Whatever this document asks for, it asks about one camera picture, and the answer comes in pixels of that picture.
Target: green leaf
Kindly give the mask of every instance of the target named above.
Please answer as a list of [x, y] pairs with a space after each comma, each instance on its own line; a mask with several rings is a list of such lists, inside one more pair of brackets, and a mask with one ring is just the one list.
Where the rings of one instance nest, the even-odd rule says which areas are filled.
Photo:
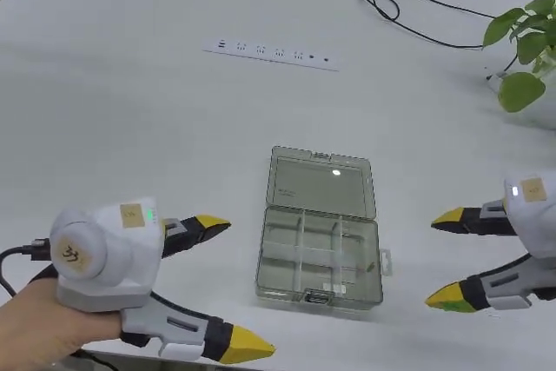
[[530, 32], [518, 39], [518, 58], [520, 63], [529, 64], [546, 47], [546, 36], [541, 32]]
[[554, 0], [533, 0], [525, 7], [526, 10], [532, 10], [539, 15], [549, 15], [554, 6]]
[[502, 80], [498, 101], [506, 112], [519, 112], [541, 97], [545, 90], [545, 84], [533, 74], [513, 73]]
[[546, 43], [548, 45], [556, 45], [556, 21], [553, 19], [548, 20], [545, 24], [546, 28]]
[[512, 31], [510, 34], [510, 40], [514, 39], [517, 35], [519, 35], [524, 30], [528, 29], [537, 29], [542, 28], [543, 25], [547, 22], [546, 17], [542, 15], [533, 15], [532, 17], [528, 17], [525, 21], [518, 23], [517, 28]]
[[514, 8], [499, 17], [495, 17], [488, 25], [488, 28], [486, 28], [483, 38], [483, 47], [497, 43], [506, 36], [507, 32], [523, 15], [525, 15], [523, 9]]

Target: black wire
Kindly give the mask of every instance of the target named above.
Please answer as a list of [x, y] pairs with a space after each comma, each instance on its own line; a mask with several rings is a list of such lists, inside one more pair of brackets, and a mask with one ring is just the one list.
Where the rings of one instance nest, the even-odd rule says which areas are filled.
[[76, 358], [83, 358], [85, 360], [91, 360], [99, 365], [109, 368], [111, 371], [120, 371], [116, 366], [110, 364], [107, 361], [101, 360], [97, 356], [93, 355], [91, 352], [85, 351], [84, 349], [78, 349], [74, 354], [72, 354], [72, 356], [75, 356]]
[[[32, 252], [32, 246], [25, 246], [25, 247], [15, 247], [15, 248], [6, 249], [2, 254], [0, 254], [0, 285], [8, 292], [10, 297], [14, 297], [17, 293], [16, 290], [14, 290], [14, 288], [11, 287], [11, 285], [3, 277], [2, 264], [4, 260], [10, 255], [14, 255], [14, 254], [30, 255], [31, 252]], [[97, 358], [95, 355], [85, 351], [84, 349], [78, 349], [76, 352], [71, 354], [71, 356], [94, 361], [99, 365], [109, 368], [111, 371], [119, 371], [119, 369], [114, 365], [110, 364], [109, 362], [103, 361], [100, 358]]]
[[6, 249], [2, 254], [0, 254], [0, 285], [4, 288], [4, 290], [8, 292], [10, 297], [16, 295], [16, 290], [14, 290], [14, 288], [11, 287], [11, 285], [3, 277], [2, 264], [4, 260], [8, 258], [10, 255], [28, 254], [28, 253], [29, 251], [25, 247], [15, 247], [15, 248]]
[[518, 55], [517, 53], [515, 54], [515, 57], [513, 58], [513, 60], [502, 70], [502, 72], [508, 71], [510, 69], [510, 67], [513, 66], [513, 63], [515, 63], [515, 61], [518, 59]]
[[[391, 23], [395, 23], [396, 25], [400, 26], [404, 30], [408, 30], [409, 32], [415, 34], [416, 36], [420, 36], [422, 38], [425, 38], [428, 41], [431, 41], [432, 43], [437, 43], [438, 45], [443, 45], [445, 47], [450, 47], [450, 48], [456, 48], [456, 49], [459, 49], [459, 50], [478, 50], [478, 49], [483, 48], [483, 45], [456, 45], [456, 44], [453, 44], [453, 43], [445, 43], [445, 42], [439, 41], [438, 39], [434, 39], [434, 38], [432, 38], [428, 35], [425, 35], [425, 34], [419, 32], [417, 30], [412, 30], [411, 28], [407, 27], [403, 23], [398, 22], [398, 18], [400, 17], [400, 6], [394, 0], [388, 0], [396, 9], [396, 14], [395, 14], [394, 17], [389, 16], [388, 13], [386, 13], [384, 11], [384, 9], [382, 9], [378, 4], [376, 4], [376, 0], [366, 0], [366, 1], [368, 3], [370, 3], [379, 12], [379, 14], [381, 14], [381, 16], [384, 17], [387, 21], [389, 21]], [[492, 19], [495, 18], [495, 17], [493, 17], [491, 15], [488, 15], [486, 13], [481, 13], [481, 12], [477, 12], [475, 10], [461, 8], [460, 6], [454, 6], [452, 4], [443, 3], [443, 2], [440, 2], [438, 0], [428, 0], [428, 1], [439, 4], [440, 6], [445, 6], [445, 7], [450, 8], [450, 9], [462, 10], [464, 12], [473, 13], [474, 15], [479, 15], [480, 17], [489, 17], [489, 18], [492, 18]]]

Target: white table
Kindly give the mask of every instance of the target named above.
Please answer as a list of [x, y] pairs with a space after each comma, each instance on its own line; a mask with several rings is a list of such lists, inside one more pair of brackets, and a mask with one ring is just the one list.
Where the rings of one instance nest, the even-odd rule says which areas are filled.
[[[399, 0], [404, 22], [479, 43], [487, 22]], [[500, 13], [526, 0], [444, 0]], [[300, 45], [337, 73], [201, 52], [219, 36]], [[426, 43], [361, 0], [3, 0], [0, 3], [2, 248], [46, 236], [69, 204], [156, 195], [162, 215], [211, 213], [233, 228], [162, 264], [156, 291], [273, 342], [265, 370], [542, 369], [556, 302], [476, 315], [428, 308], [440, 286], [521, 255], [517, 240], [428, 227], [500, 197], [508, 170], [550, 167], [553, 132], [519, 126], [484, 83], [509, 47]], [[364, 320], [271, 309], [255, 298], [271, 148], [370, 159], [381, 246], [394, 257], [384, 304]], [[21, 288], [40, 265], [8, 260]], [[154, 357], [119, 341], [87, 348]]]

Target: hand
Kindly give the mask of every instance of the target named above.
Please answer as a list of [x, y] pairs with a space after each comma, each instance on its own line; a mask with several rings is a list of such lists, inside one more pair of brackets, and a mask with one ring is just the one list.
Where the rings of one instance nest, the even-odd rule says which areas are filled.
[[30, 283], [0, 307], [0, 371], [27, 371], [93, 341], [119, 338], [119, 313], [84, 313], [56, 299], [56, 279]]

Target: green plant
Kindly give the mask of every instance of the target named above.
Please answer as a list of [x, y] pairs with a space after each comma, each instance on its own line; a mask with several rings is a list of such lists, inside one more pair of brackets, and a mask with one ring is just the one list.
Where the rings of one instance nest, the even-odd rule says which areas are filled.
[[533, 64], [530, 72], [505, 76], [498, 99], [507, 112], [519, 112], [541, 97], [546, 86], [541, 80], [556, 69], [555, 0], [533, 0], [525, 8], [514, 8], [495, 17], [486, 28], [483, 48], [508, 36], [516, 42], [517, 59]]

